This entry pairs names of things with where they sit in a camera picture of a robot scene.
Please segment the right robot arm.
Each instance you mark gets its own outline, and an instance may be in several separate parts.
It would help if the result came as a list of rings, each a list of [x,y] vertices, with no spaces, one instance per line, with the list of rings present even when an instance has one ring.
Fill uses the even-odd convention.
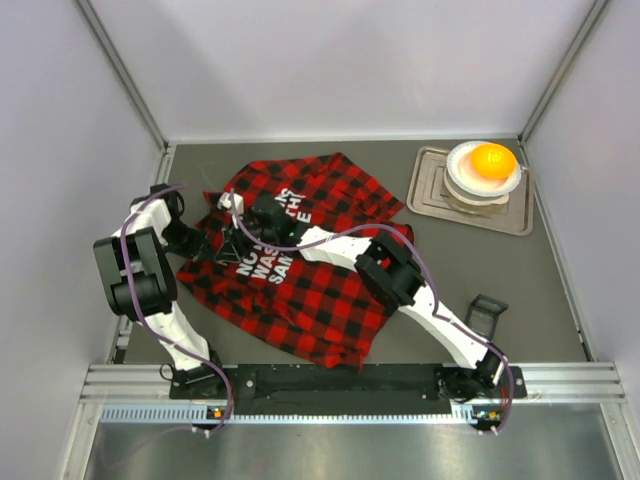
[[[357,273],[376,301],[415,320],[448,350],[458,370],[455,383],[444,388],[455,400],[474,399],[505,380],[505,400],[511,401],[516,382],[505,354],[442,303],[428,267],[404,234],[389,225],[370,227],[376,236],[360,236],[365,225],[333,233],[301,222],[273,229],[235,219],[223,229],[220,252],[225,259],[240,259],[259,245]]]

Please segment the red black plaid shirt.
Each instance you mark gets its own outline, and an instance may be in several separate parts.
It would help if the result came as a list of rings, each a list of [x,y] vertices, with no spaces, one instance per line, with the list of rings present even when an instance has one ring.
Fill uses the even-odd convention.
[[[329,232],[374,237],[403,203],[344,154],[254,161],[225,185],[251,205],[273,197],[292,218]],[[255,245],[238,263],[187,261],[177,279],[204,306],[245,332],[321,367],[359,370],[391,316],[351,270],[308,262],[302,253]]]

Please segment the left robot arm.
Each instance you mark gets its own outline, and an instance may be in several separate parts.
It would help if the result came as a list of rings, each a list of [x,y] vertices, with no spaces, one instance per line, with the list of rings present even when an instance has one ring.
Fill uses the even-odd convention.
[[[177,303],[176,277],[167,259],[211,260],[205,234],[184,224],[176,185],[156,184],[131,202],[114,234],[97,240],[93,254],[109,307],[146,327],[166,349],[174,398],[212,398],[226,392],[221,362]]]

